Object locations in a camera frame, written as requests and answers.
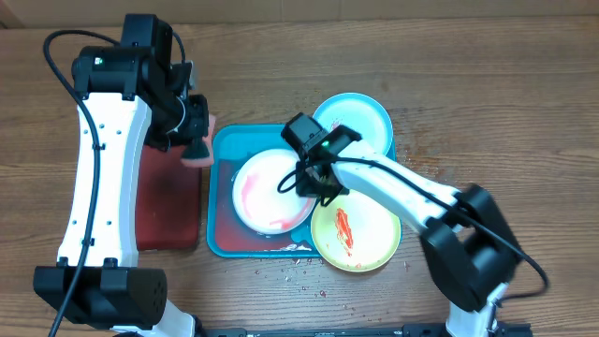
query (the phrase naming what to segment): red sauce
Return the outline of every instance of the red sauce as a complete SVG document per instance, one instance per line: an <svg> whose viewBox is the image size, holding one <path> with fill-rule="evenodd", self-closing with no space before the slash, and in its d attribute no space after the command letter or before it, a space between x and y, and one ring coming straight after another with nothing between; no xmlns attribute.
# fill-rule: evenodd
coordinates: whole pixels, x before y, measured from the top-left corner
<svg viewBox="0 0 599 337"><path fill-rule="evenodd" d="M354 248L352 228L349 226L347 213L340 208L337 209L337 216L335 216L335 227L337 228L337 239L339 239L347 255L352 256L352 248Z"/></svg>
<svg viewBox="0 0 599 337"><path fill-rule="evenodd" d="M296 216L294 216L293 218L271 221L270 224L271 225L281 224L281 229L289 229L297 224L297 222L305 215L306 211L308 211L310 206L311 206L311 203L310 203L310 201L308 201L308 202L306 202L305 205L303 205L303 208L301 209L301 211L299 211L299 213L297 213Z"/></svg>

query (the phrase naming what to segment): dirty plate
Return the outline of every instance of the dirty plate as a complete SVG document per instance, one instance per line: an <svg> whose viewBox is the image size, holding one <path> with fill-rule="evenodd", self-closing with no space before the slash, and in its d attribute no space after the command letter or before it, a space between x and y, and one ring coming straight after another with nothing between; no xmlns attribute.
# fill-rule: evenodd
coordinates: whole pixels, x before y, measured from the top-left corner
<svg viewBox="0 0 599 337"><path fill-rule="evenodd" d="M351 191L327 207L316 206L312 238L318 253L344 271L372 271L400 245L400 219L371 198Z"/></svg>
<svg viewBox="0 0 599 337"><path fill-rule="evenodd" d="M281 234L310 215L314 198L277 192L277 185L298 160L291 150L273 149L256 154L243 164L233 183L233 206L246 226L263 234ZM294 177L289 179L289 183L294 181Z"/></svg>

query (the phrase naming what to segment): blue tray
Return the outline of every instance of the blue tray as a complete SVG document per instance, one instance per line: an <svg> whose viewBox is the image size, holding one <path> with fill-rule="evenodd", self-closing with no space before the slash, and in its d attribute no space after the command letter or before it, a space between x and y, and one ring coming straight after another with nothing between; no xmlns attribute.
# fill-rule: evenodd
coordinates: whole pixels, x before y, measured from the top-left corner
<svg viewBox="0 0 599 337"><path fill-rule="evenodd" d="M235 175L255 154L289 149L281 138L284 125L229 125L214 137L214 165L208 195L206 239L222 257L319 257L310 232L312 215L293 230L264 235L246 226L233 208ZM395 160L395 141L387 157Z"/></svg>

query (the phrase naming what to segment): wall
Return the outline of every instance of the wall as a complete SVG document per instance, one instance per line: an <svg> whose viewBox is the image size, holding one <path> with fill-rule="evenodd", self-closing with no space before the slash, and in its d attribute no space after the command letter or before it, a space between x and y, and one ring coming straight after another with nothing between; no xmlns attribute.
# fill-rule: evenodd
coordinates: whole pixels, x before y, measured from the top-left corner
<svg viewBox="0 0 599 337"><path fill-rule="evenodd" d="M169 23L589 15L598 0L0 0L9 28L120 25L125 13Z"/></svg>

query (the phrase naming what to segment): wood grain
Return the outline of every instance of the wood grain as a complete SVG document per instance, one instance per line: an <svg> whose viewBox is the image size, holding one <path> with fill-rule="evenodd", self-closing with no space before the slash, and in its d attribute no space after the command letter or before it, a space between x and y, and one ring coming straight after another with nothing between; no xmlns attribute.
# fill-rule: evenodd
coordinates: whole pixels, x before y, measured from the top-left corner
<svg viewBox="0 0 599 337"><path fill-rule="evenodd" d="M549 293L506 304L501 319L532 323L540 336L596 334L596 17L176 29L199 66L200 90L218 117L217 129L281 123L341 92L379 100L393 121L398 160L443 183L486 186L522 247L547 270ZM120 29L97 31L120 35ZM33 293L32 275L36 265L54 261L72 201L78 121L41 55L49 32L0 32L0 45L10 47L0 48L3 336L41 335L50 326L54 311ZM63 37L52 55L67 70L91 43ZM202 174L207 196L209 172ZM220 258L205 242L206 211L204 203L196 250L142 253L140 265L165 269L169 297L209 328L390 327L446 318L447 301L413 233L405 233L382 270L349 275L319 259L296 265ZM510 292L538 286L532 269L521 266ZM61 335L82 330L65 323Z"/></svg>

